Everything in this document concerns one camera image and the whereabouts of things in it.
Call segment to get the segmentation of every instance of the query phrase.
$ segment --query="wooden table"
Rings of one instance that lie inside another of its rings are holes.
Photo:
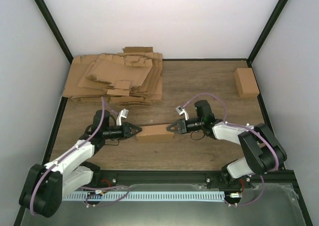
[[[263,122],[257,99],[241,99],[233,79],[236,68],[247,67],[245,61],[165,61],[163,63],[163,101],[152,106],[127,106],[127,121],[136,124],[171,123],[181,117],[175,108],[198,93],[217,95],[227,105],[229,122],[258,124]],[[200,97],[211,105],[217,118],[223,118],[221,104],[210,96]],[[51,160],[74,145],[101,103],[67,102]],[[194,117],[194,103],[186,110]],[[202,133],[195,133],[194,138]],[[205,137],[192,140],[189,134],[175,135],[168,143],[138,143],[135,137],[118,146],[104,146],[89,161],[112,170],[220,170],[225,164],[243,157],[239,145]]]

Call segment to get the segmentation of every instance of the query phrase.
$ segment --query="black metal frame bar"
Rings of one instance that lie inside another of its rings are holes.
[[[34,0],[37,4],[39,10],[41,11],[44,19],[46,20],[48,26],[50,27],[52,33],[54,34],[56,40],[58,41],[62,51],[64,52],[66,58],[70,63],[72,63],[73,56],[63,39],[62,34],[60,33],[52,15],[50,14],[44,0]],[[272,27],[274,26],[276,20],[278,19],[280,13],[285,7],[288,0],[279,0],[275,6],[269,20],[267,21],[258,41],[256,42],[251,54],[248,59],[165,59],[164,61],[231,61],[231,60],[243,60],[247,61],[249,67],[252,68],[252,62],[257,56],[259,50],[261,49],[263,43],[265,42],[267,36],[269,35]],[[265,121],[271,130],[271,123],[267,110],[263,101],[261,94],[258,96],[258,102],[261,108],[261,112]],[[45,152],[43,159],[43,164],[48,162],[53,150],[53,146],[56,140],[58,129],[63,117],[64,109],[67,103],[67,98],[62,98],[57,116],[54,121],[53,129],[49,138],[48,146]],[[218,177],[221,174],[221,171],[102,171],[102,175],[109,179],[116,179],[117,184],[207,184],[207,178],[213,179],[209,183],[210,188],[218,188],[220,190],[229,190],[220,185],[218,182]],[[299,195],[299,205],[302,209],[304,219],[308,226],[312,226],[312,222],[306,208],[304,199],[299,189],[298,182],[296,180],[295,174],[291,170],[281,170],[278,172],[272,172],[264,175],[264,179],[267,183],[291,183],[294,191]],[[260,183],[260,178],[258,176],[253,176],[251,178],[251,183]],[[25,208],[20,207],[18,215],[16,217],[14,226],[21,225]]]

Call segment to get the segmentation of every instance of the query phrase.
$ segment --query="stack of cardboard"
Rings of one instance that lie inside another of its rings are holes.
[[[162,101],[162,54],[152,47],[125,47],[123,53],[76,56],[63,96],[82,101],[100,96],[120,105]]]

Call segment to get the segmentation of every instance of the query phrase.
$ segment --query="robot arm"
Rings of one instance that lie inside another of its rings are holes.
[[[102,110],[97,111],[93,118],[93,124],[90,126],[91,131],[88,130],[90,128],[88,127],[72,148],[43,166],[35,164],[31,167],[19,204],[30,209],[30,201],[36,184],[43,173],[52,168],[36,192],[33,204],[34,211],[38,214],[47,218],[52,216],[59,208],[63,198],[92,181],[92,170],[94,169],[90,167],[88,162],[84,161],[95,155],[105,145],[106,139],[126,139],[142,131],[138,126],[122,122],[122,118],[126,118],[127,114],[128,110],[122,110],[118,115],[117,124],[110,125],[111,115],[108,111],[104,111],[101,127],[94,137],[86,141],[101,121]]]
[[[249,129],[260,134],[268,142],[275,152],[279,164],[286,161],[287,155],[285,150],[265,124],[261,123],[255,126],[247,125],[241,127],[240,125],[216,119],[206,100],[195,102],[195,109],[197,117],[190,119],[184,108],[177,107],[177,112],[180,115],[185,115],[185,118],[177,120],[167,127],[167,130],[178,134],[202,130],[206,136],[213,139],[227,140],[241,145],[245,157],[231,162],[222,168],[222,171],[225,172],[223,174],[225,183],[244,175],[263,174],[275,167],[275,158],[270,149],[266,146],[260,147],[259,144],[262,141],[250,132]]]

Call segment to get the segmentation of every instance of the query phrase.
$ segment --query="purple cable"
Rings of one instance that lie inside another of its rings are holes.
[[[85,141],[83,141],[79,146],[78,146],[78,148],[81,148],[85,143],[87,143],[89,140],[91,140],[94,136],[95,136],[95,134],[98,132],[98,130],[100,129],[100,127],[101,127],[101,125],[102,125],[102,122],[103,122],[103,119],[104,119],[104,109],[105,109],[105,107],[104,107],[104,103],[105,103],[105,101],[104,101],[104,98],[103,97],[101,97],[101,100],[102,100],[102,116],[101,116],[101,120],[100,120],[100,123],[99,123],[99,125],[98,125],[98,127],[96,128],[96,130],[85,140]],[[61,163],[66,157],[68,157],[70,154],[72,154],[74,151],[76,151],[77,150],[77,148],[71,148],[69,151],[67,151],[66,153],[65,153],[65,155],[63,155],[59,160],[58,160],[58,164],[59,163]],[[37,191],[38,191],[38,189],[39,189],[39,187],[40,187],[40,185],[41,185],[41,183],[43,182],[43,180],[45,179],[45,177],[48,175],[48,173],[54,168],[54,167],[56,167],[57,165],[56,164],[53,164],[50,168],[48,168],[45,172],[44,172],[44,174],[41,176],[41,178],[39,179],[39,181],[38,181],[38,183],[35,185],[35,187],[34,187],[34,190],[33,190],[33,192],[32,192],[32,196],[31,196],[31,200],[30,200],[30,212],[31,212],[31,214],[33,215],[33,216],[36,216],[37,215],[37,213],[34,211],[34,199],[35,199],[35,195],[36,195],[36,193],[37,193]]]
[[[237,205],[237,207],[241,207],[241,206],[247,206],[247,205],[251,205],[253,203],[255,203],[257,200],[260,199],[260,197],[263,195],[264,191],[265,191],[265,181],[264,181],[264,178],[260,175],[260,179],[261,179],[261,182],[263,184],[263,188],[261,189],[261,192],[260,194],[258,195],[257,198],[255,198],[254,200],[250,201],[250,202],[247,202],[247,203],[244,203],[244,204],[241,204],[241,205]],[[228,203],[226,200],[224,200],[224,202],[230,206],[236,206],[236,205],[232,205],[230,203]]]
[[[275,167],[272,169],[272,170],[278,170],[278,167],[279,167],[279,160],[278,160],[278,157],[274,151],[274,149],[271,147],[271,145],[265,140],[265,138],[263,138],[260,133],[254,131],[253,129],[247,127],[247,126],[244,126],[244,125],[237,125],[237,124],[233,124],[233,123],[228,123],[228,122],[225,122],[226,125],[229,125],[229,126],[234,126],[234,127],[239,127],[239,128],[244,128],[246,130],[249,130],[251,133],[253,133],[255,136],[257,136],[266,146],[267,148],[270,150],[270,152],[272,153],[274,159],[275,159]]]
[[[121,201],[122,199],[124,199],[130,192],[130,188],[128,186],[125,186],[125,185],[118,185],[118,186],[112,186],[112,187],[107,187],[107,188],[91,188],[91,187],[81,187],[81,189],[84,189],[84,190],[111,190],[111,189],[118,189],[118,188],[122,188],[122,187],[125,187],[128,189],[128,191],[126,192],[126,194],[124,194],[123,196],[121,196],[120,198],[110,202],[110,203],[107,203],[107,204],[101,204],[101,205],[95,205],[96,207],[103,207],[103,206],[108,206],[108,205],[112,205],[112,204],[115,204],[119,201]],[[96,194],[94,195],[90,195],[88,196],[86,199],[85,199],[85,204],[88,206],[89,203],[88,203],[88,200],[89,198],[95,196]]]
[[[187,101],[187,103],[185,103],[182,107],[185,108],[191,101],[193,101],[195,98],[197,98],[197,97],[199,97],[199,96],[202,96],[202,95],[209,95],[209,96],[215,98],[216,100],[218,100],[218,101],[222,104],[222,106],[224,107],[224,110],[225,110],[225,116],[224,116],[224,118],[223,118],[223,121],[226,121],[226,118],[227,118],[227,108],[226,108],[226,105],[224,104],[224,102],[223,102],[220,98],[218,98],[217,96],[215,96],[215,95],[212,94],[212,93],[200,93],[200,94],[197,94],[197,95],[195,95],[194,97],[192,97],[189,101]]]
[[[114,111],[106,101],[104,101],[104,103],[105,103],[106,107],[107,107],[108,109],[110,109],[110,111],[111,111],[113,114],[115,114],[115,115],[118,115],[118,114],[119,114],[119,113],[117,113],[116,111]]]

